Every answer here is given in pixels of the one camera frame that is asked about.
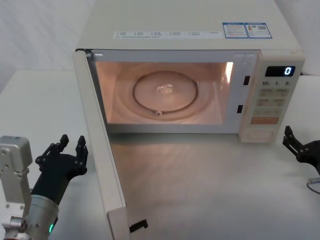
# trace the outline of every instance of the open microwave door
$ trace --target open microwave door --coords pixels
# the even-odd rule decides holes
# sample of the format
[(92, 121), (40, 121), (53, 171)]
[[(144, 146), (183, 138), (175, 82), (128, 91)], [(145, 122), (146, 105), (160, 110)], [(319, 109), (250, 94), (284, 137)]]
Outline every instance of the open microwave door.
[(89, 132), (104, 213), (114, 240), (130, 240), (126, 202), (101, 114), (86, 53), (73, 55), (75, 74)]

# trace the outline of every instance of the warning label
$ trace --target warning label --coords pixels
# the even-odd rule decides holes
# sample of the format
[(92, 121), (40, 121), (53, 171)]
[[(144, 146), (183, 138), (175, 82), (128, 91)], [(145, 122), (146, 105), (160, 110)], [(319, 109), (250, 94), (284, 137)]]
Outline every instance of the warning label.
[(245, 22), (244, 25), (250, 39), (272, 39), (265, 22)]
[(247, 39), (247, 31), (243, 22), (223, 22), (226, 39)]

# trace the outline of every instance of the white wall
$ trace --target white wall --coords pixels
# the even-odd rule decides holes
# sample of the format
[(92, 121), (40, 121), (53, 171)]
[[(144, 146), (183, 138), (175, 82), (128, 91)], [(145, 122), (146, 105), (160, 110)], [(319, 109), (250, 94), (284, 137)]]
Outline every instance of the white wall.
[[(276, 1), (306, 53), (303, 72), (320, 75), (320, 0)], [(93, 3), (0, 0), (0, 92), (15, 69), (72, 70), (71, 54)]]

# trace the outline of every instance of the white microwave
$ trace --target white microwave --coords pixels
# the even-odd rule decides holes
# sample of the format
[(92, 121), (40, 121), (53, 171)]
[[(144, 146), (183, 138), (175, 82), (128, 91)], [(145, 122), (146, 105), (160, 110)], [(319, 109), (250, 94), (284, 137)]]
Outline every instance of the white microwave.
[(271, 143), (304, 61), (273, 1), (96, 0), (74, 67), (113, 238), (130, 233), (108, 133)]

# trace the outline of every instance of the white table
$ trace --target white table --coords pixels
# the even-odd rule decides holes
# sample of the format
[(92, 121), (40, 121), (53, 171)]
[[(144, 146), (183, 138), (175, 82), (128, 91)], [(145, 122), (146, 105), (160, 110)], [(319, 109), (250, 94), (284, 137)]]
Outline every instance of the white table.
[(319, 174), (282, 145), (285, 125), (303, 144), (320, 139), (319, 90), (320, 76), (299, 79), (274, 144), (235, 134), (111, 136), (129, 224), (149, 224), (132, 240), (319, 239), (320, 195), (306, 187)]
[[(76, 154), (80, 135), (84, 135), (87, 145), (90, 144), (74, 72), (17, 71), (0, 94), (0, 136), (28, 138), (34, 160), (50, 143), (59, 142), (63, 134), (67, 134), (70, 140), (65, 153)], [(59, 206), (59, 220), (50, 239), (112, 239), (90, 154), (87, 168), (85, 175), (75, 177), (67, 187)], [(29, 169), (28, 179), (32, 188), (40, 171), (35, 162)], [(1, 213), (5, 198), (2, 187), (0, 189)], [(4, 233), (1, 226), (0, 239)]]
[[(241, 144), (228, 134), (112, 136), (129, 223), (149, 223), (132, 239), (318, 239), (320, 195), (306, 182), (319, 175), (282, 145), (282, 132), (290, 125), (302, 143), (320, 139), (319, 89), (320, 77), (300, 78), (271, 145)], [(0, 135), (29, 138), (33, 158), (64, 133), (70, 153), (79, 135), (88, 139), (73, 72), (18, 71), (0, 94), (0, 113)], [(87, 167), (70, 182), (51, 239), (110, 239), (92, 158)], [(30, 186), (39, 174), (33, 163)]]

